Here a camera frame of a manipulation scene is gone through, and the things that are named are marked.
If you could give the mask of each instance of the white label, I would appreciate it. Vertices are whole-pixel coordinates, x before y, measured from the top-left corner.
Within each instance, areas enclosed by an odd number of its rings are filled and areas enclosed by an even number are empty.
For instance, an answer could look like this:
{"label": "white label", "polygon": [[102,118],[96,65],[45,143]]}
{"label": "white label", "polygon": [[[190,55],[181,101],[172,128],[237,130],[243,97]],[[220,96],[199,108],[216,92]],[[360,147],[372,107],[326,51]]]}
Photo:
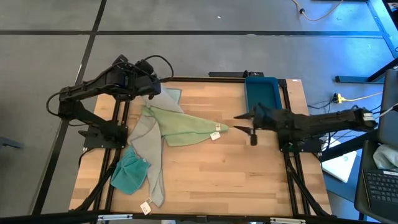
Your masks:
{"label": "white label", "polygon": [[220,138],[221,137],[221,135],[220,135],[220,133],[219,132],[215,132],[215,133],[211,133],[210,134],[210,137],[211,137],[211,140],[216,140],[216,139],[218,139],[218,138]]}
{"label": "white label", "polygon": [[365,113],[363,114],[363,120],[364,121],[373,121],[373,114],[372,113]]}
{"label": "white label", "polygon": [[387,174],[387,175],[396,175],[396,176],[398,176],[397,172],[383,171],[383,173]]}
{"label": "white label", "polygon": [[144,212],[144,215],[148,215],[149,212],[151,211],[148,202],[142,203],[142,205],[140,205],[140,207],[141,207],[142,212]]}

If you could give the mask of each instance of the laptop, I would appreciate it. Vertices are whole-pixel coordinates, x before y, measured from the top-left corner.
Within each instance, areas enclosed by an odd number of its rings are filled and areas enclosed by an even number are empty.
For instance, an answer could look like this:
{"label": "laptop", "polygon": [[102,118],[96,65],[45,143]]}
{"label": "laptop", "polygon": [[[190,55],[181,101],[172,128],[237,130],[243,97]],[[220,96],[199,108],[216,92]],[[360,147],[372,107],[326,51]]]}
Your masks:
{"label": "laptop", "polygon": [[[335,141],[334,138],[330,139],[330,147],[337,146],[340,144],[339,141]],[[327,147],[327,142],[322,144],[322,151]],[[354,165],[356,157],[356,151],[349,152],[340,157],[330,159],[329,161],[322,162],[322,170],[328,174],[336,177],[338,180],[347,183],[349,175]]]}

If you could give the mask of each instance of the blue tray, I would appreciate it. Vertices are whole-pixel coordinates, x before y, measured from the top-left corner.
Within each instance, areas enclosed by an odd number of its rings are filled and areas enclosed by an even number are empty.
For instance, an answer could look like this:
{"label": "blue tray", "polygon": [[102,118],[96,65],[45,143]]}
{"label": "blue tray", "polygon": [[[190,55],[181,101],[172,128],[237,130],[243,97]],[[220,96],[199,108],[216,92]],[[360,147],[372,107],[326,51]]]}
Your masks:
{"label": "blue tray", "polygon": [[244,92],[246,94],[247,111],[253,109],[253,105],[258,103],[262,103],[271,109],[282,109],[276,78],[247,77],[244,80]]}

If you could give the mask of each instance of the green cloth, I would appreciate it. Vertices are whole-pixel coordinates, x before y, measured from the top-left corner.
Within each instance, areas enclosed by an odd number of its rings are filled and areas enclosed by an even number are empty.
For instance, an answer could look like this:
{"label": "green cloth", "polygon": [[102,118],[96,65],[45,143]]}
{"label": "green cloth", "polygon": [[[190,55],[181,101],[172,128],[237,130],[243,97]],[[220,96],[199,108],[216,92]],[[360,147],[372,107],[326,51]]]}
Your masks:
{"label": "green cloth", "polygon": [[[216,132],[216,122],[197,118],[184,113],[162,110],[154,106],[144,107],[144,116],[153,116],[160,128],[161,135],[169,146],[187,146],[210,138]],[[228,126],[220,124],[220,130],[228,130]]]}
{"label": "green cloth", "polygon": [[144,183],[149,166],[144,159],[136,156],[130,146],[116,165],[111,185],[125,194],[133,194]]}

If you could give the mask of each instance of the desk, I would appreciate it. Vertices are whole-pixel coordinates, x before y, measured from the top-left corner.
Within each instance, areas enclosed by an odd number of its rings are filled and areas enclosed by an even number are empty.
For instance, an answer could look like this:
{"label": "desk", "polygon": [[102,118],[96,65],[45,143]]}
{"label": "desk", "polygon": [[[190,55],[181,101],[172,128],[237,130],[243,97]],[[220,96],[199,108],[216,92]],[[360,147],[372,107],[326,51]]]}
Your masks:
{"label": "desk", "polygon": [[[186,114],[229,127],[250,125],[249,121],[233,119],[246,112],[243,83],[168,82],[165,86],[182,89],[180,106]],[[287,80],[287,86],[292,111],[308,114],[301,81]],[[127,120],[130,133],[140,117],[143,102],[136,98],[131,104]],[[112,96],[100,95],[95,114],[111,119],[113,107]],[[151,205],[152,213],[291,216],[284,158],[279,152],[276,133],[258,131],[257,135],[257,146],[250,146],[247,134],[235,128],[221,133],[221,138],[215,141],[208,139],[184,147],[165,144],[162,158],[165,202],[161,208]],[[301,155],[307,188],[323,209],[331,213],[320,163],[312,154]],[[79,206],[96,185],[103,156],[103,149],[95,149],[83,157],[70,209]],[[108,186],[104,187],[100,208],[104,208]],[[139,205],[149,196],[148,188],[146,180],[132,195],[116,189],[111,211],[142,213]],[[302,213],[297,187],[295,192]]]}

